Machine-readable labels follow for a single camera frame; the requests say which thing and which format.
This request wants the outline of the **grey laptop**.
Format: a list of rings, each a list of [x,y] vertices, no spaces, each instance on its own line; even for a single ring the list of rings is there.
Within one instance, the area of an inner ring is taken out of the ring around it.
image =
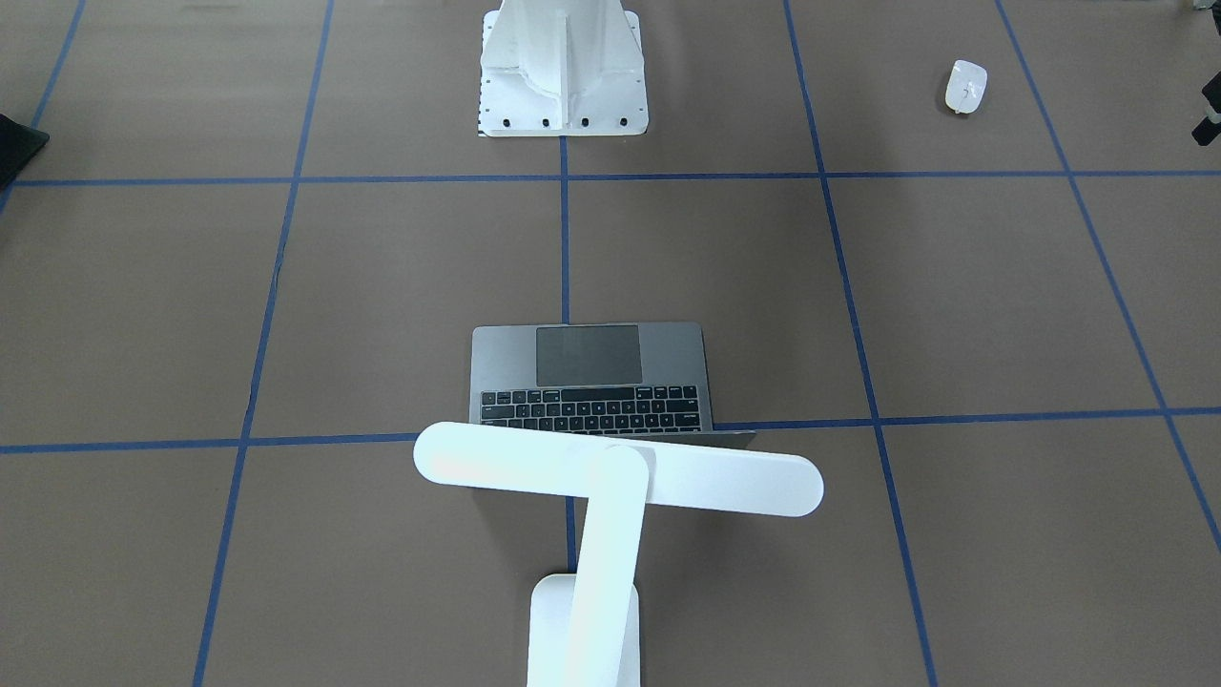
[[[469,422],[744,449],[716,430],[695,322],[486,325],[473,331]]]

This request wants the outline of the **black mouse pad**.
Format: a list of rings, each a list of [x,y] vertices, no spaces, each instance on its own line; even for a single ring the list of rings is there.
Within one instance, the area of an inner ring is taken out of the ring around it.
[[[46,132],[32,129],[1,113],[1,192],[9,190],[49,140]]]

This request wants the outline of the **white computer mouse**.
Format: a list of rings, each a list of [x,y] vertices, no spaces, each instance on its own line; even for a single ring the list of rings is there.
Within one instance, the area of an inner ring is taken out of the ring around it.
[[[976,113],[988,88],[988,70],[968,60],[955,60],[943,92],[943,103],[955,115]]]

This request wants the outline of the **white desk lamp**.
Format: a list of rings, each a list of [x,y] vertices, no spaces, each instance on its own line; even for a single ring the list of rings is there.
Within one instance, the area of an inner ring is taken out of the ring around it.
[[[637,686],[635,574],[650,505],[803,517],[823,500],[807,458],[748,449],[441,422],[413,449],[440,486],[582,497],[578,567],[530,597],[527,686]]]

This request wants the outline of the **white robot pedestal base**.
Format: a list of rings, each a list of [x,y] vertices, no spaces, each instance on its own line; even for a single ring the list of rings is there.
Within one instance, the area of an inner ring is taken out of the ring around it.
[[[641,23],[619,1],[503,1],[484,13],[479,135],[643,135]]]

